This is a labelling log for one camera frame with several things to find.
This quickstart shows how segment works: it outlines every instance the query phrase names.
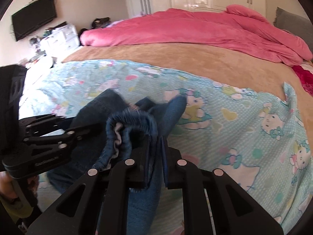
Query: person's hand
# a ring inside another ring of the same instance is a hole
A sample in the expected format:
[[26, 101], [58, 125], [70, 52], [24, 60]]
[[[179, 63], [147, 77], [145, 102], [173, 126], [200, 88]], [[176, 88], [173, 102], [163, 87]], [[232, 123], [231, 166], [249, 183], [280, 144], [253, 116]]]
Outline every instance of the person's hand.
[[[6, 171], [0, 172], [0, 195], [9, 201], [18, 198], [18, 195], [14, 191], [12, 181], [13, 178]], [[29, 184], [29, 190], [36, 194], [39, 185], [39, 177], [29, 178], [27, 182]]]

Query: triangular cutout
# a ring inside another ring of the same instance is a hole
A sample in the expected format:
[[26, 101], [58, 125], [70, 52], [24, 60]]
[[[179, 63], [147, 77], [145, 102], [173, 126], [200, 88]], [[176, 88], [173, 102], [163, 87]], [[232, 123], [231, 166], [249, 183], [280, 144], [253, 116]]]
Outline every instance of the triangular cutout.
[[60, 204], [57, 208], [57, 212], [64, 214], [68, 217], [74, 217], [78, 208], [81, 197], [83, 196], [85, 185], [82, 184], [77, 190], [68, 196], [68, 198]]
[[226, 190], [238, 217], [241, 217], [253, 211], [251, 205], [246, 202], [245, 199], [243, 199], [240, 194], [234, 188], [232, 188], [231, 185], [226, 185]]

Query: gray pillow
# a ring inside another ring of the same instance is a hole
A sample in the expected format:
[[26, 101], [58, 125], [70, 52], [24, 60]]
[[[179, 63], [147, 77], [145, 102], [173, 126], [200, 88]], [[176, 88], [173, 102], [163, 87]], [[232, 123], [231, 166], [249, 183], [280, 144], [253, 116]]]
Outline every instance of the gray pillow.
[[313, 52], [313, 25], [310, 20], [277, 8], [274, 26], [299, 36]]

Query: television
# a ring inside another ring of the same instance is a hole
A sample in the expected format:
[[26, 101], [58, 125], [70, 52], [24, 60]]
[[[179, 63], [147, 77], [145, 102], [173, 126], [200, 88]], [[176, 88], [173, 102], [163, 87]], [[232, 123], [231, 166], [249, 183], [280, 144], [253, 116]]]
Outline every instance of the television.
[[57, 17], [54, 0], [37, 0], [12, 15], [16, 41], [21, 40]]

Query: light blue patterned blanket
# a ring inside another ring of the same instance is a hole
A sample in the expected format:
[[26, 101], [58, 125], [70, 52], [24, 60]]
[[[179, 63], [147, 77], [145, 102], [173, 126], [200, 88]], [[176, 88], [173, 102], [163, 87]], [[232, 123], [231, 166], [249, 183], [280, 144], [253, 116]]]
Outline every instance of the light blue patterned blanket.
[[[227, 172], [285, 233], [306, 209], [313, 194], [311, 151], [290, 85], [284, 85], [287, 101], [281, 101], [269, 93], [131, 61], [69, 62], [28, 92], [20, 118], [51, 112], [75, 116], [108, 88], [129, 103], [186, 95], [185, 113], [168, 138], [171, 147], [199, 168]], [[162, 189], [151, 234], [180, 234], [182, 220], [181, 191]]]

